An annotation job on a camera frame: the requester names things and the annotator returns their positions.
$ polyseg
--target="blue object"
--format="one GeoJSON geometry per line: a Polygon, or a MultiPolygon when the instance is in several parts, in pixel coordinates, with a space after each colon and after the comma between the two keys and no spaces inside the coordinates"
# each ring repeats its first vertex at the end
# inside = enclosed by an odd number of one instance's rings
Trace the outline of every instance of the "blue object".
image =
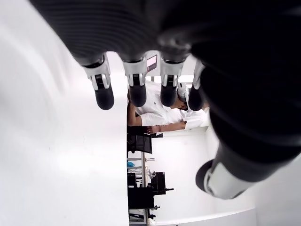
{"type": "Polygon", "coordinates": [[[132,162],[128,161],[128,162],[127,162],[127,166],[128,166],[128,167],[132,167],[132,166],[135,166],[135,164],[133,164],[132,162]]]}

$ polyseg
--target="white clothing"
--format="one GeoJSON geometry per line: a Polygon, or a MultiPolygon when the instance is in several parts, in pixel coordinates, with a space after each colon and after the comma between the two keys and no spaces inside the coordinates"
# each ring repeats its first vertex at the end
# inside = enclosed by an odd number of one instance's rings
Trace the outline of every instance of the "white clothing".
{"type": "Polygon", "coordinates": [[[206,120],[207,115],[201,109],[197,112],[187,112],[180,109],[173,109],[167,114],[168,124],[186,121],[185,130],[201,126],[206,120]]]}
{"type": "Polygon", "coordinates": [[[136,110],[141,116],[142,126],[168,125],[186,121],[185,129],[191,129],[200,126],[206,119],[206,113],[203,110],[189,113],[165,107],[160,100],[161,83],[145,82],[146,103],[136,110]]]}
{"type": "Polygon", "coordinates": [[[167,125],[167,113],[172,109],[165,107],[160,100],[161,84],[145,81],[146,103],[136,109],[141,116],[142,126],[167,125]]]}

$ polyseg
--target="man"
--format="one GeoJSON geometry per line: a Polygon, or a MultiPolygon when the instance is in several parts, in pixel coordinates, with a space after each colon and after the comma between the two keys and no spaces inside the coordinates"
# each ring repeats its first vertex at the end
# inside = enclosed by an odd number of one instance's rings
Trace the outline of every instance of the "man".
{"type": "Polygon", "coordinates": [[[127,107],[127,124],[130,127],[143,127],[143,132],[158,133],[176,131],[181,129],[191,129],[200,126],[206,119],[203,110],[188,112],[188,106],[184,94],[179,91],[188,90],[185,83],[181,83],[178,88],[178,95],[175,103],[171,107],[166,107],[161,103],[161,84],[146,81],[146,103],[142,107],[135,107],[130,98],[127,107]]]}

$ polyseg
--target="robotic hand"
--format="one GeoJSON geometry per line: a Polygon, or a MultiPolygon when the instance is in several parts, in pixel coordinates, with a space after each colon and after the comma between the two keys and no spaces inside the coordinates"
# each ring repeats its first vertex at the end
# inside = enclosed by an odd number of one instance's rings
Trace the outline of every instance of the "robotic hand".
{"type": "Polygon", "coordinates": [[[166,106],[174,103],[187,55],[198,59],[188,104],[196,111],[208,101],[220,139],[216,158],[197,172],[196,184],[204,192],[235,198],[299,155],[300,2],[31,3],[83,66],[104,110],[114,104],[107,51],[121,57],[136,106],[146,101],[147,51],[161,52],[161,100],[166,106]]]}

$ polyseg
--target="metal rack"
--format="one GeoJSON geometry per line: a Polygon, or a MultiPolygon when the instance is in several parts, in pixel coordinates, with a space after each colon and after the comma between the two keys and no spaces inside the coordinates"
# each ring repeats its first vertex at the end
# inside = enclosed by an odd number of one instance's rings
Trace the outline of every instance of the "metal rack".
{"type": "MultiPolygon", "coordinates": [[[[141,166],[131,166],[127,167],[128,169],[141,169],[142,175],[142,187],[147,186],[147,175],[146,175],[146,168],[145,168],[145,153],[141,152],[141,158],[127,158],[127,161],[141,161],[141,166]]],[[[131,219],[129,220],[130,225],[148,225],[148,210],[143,209],[143,219],[131,219]]]]}

